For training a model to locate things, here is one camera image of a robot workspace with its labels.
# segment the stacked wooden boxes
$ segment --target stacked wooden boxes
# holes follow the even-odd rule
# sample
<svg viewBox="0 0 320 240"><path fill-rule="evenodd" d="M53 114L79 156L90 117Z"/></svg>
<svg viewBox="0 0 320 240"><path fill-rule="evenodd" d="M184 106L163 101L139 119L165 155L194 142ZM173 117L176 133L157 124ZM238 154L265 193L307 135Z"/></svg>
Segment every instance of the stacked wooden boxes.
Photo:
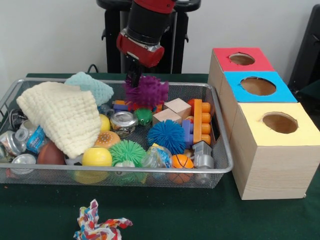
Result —
<svg viewBox="0 0 320 240"><path fill-rule="evenodd" d="M259 48L214 48L216 88L243 200L303 198L320 162L320 132Z"/></svg>

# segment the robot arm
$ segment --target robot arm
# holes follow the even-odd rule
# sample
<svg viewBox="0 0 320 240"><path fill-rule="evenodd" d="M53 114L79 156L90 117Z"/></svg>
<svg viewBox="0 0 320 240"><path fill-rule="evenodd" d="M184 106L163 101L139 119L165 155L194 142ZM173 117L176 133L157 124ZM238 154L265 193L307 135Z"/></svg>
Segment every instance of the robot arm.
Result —
<svg viewBox="0 0 320 240"><path fill-rule="evenodd" d="M118 49L130 60L127 78L137 87L142 74L141 65L156 66L164 55L160 46L176 0L133 0L128 25L116 41Z"/></svg>

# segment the white wall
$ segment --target white wall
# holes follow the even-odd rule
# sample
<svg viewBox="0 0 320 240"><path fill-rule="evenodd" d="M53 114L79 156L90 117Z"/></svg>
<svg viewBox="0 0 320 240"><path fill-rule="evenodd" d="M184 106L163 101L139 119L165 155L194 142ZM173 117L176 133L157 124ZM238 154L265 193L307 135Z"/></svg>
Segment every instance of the white wall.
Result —
<svg viewBox="0 0 320 240"><path fill-rule="evenodd" d="M189 14L183 72L208 73L212 47L261 47L289 80L317 0L202 0ZM106 71L104 10L95 0L1 0L0 95L27 73Z"/></svg>

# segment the red box top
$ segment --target red box top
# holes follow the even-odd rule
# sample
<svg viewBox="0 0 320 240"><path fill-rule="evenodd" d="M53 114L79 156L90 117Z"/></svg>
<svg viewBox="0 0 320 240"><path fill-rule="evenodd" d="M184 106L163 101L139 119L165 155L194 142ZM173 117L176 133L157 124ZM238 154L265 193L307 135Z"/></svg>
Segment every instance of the red box top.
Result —
<svg viewBox="0 0 320 240"><path fill-rule="evenodd" d="M258 47L213 49L224 72L273 72L267 57Z"/></svg>

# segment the light blue knit cloth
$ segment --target light blue knit cloth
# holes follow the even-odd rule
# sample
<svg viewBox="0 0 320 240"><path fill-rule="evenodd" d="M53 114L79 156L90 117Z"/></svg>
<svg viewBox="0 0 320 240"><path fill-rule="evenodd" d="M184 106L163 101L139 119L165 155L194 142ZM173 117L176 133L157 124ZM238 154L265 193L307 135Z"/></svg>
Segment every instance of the light blue knit cloth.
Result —
<svg viewBox="0 0 320 240"><path fill-rule="evenodd" d="M84 72L78 72L68 78L66 85L80 86L81 91L91 91L97 106L107 103L114 95L114 90L109 85L92 78Z"/></svg>

